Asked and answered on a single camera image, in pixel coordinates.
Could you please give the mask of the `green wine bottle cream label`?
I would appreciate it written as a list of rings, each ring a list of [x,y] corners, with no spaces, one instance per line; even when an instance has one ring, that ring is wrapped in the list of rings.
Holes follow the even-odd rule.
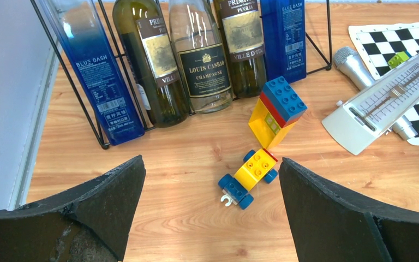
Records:
[[[236,97],[258,96],[267,81],[258,2],[214,1]]]

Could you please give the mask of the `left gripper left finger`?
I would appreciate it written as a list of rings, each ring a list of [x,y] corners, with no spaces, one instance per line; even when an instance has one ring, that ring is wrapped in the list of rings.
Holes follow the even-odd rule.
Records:
[[[136,156],[58,194],[0,210],[0,261],[123,261],[145,177]]]

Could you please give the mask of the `clear champagne bottle black label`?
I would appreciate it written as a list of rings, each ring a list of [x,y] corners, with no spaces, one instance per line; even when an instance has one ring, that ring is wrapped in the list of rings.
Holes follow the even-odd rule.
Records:
[[[197,114],[232,103],[232,85],[223,42],[207,1],[170,1],[169,22],[178,66]]]

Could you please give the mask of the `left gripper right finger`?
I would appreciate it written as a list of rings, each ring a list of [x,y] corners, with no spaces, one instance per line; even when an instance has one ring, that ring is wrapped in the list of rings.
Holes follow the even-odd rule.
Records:
[[[419,212],[350,190],[289,158],[279,179],[299,261],[419,261]]]

